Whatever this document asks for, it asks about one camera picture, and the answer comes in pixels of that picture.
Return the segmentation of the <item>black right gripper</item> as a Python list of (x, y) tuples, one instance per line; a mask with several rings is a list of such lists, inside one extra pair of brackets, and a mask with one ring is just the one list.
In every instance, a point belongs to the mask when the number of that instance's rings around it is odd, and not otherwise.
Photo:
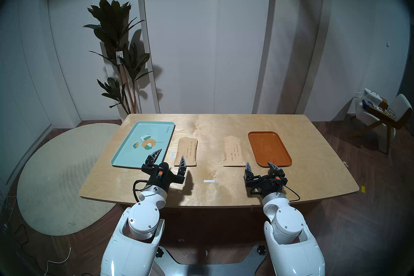
[(284, 171), (271, 162), (267, 164), (267, 175), (260, 176), (254, 175), (249, 162), (246, 163), (243, 179), (250, 195), (267, 196), (271, 193), (282, 193), (283, 186), (287, 185), (288, 180)]

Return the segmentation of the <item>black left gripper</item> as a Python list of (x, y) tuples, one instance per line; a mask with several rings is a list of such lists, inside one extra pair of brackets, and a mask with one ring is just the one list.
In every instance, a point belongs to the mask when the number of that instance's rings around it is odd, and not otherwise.
[(149, 180), (145, 186), (146, 189), (151, 186), (159, 187), (165, 192), (169, 191), (171, 183), (183, 184), (186, 173), (186, 162), (184, 156), (181, 156), (177, 175), (171, 172), (169, 164), (162, 162), (160, 165), (155, 165), (162, 149), (154, 151), (147, 157), (147, 165), (142, 165), (142, 172), (150, 175)]

